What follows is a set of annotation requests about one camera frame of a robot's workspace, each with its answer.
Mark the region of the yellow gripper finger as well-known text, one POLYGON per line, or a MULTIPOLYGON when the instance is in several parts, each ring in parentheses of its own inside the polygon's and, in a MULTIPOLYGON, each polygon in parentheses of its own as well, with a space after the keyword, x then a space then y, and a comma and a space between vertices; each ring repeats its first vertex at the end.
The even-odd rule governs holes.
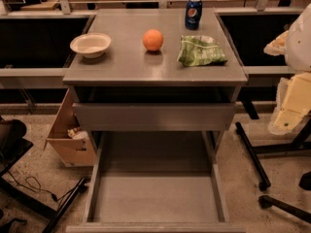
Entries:
POLYGON ((284 55, 285 45, 287 42, 288 30, 276 37, 272 42, 267 44, 263 52, 272 56, 284 55))
POLYGON ((276 107, 268 124, 274 135, 293 131, 311 111, 311 74, 282 78, 277 86, 276 107))

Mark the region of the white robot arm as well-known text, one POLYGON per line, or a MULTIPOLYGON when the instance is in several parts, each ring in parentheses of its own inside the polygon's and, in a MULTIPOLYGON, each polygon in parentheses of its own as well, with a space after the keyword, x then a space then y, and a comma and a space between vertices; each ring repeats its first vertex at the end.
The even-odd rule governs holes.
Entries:
POLYGON ((276 107, 268 124, 275 135, 293 131, 311 112, 311 4, 290 28, 266 45, 263 52, 283 55, 295 74, 277 86, 276 107))

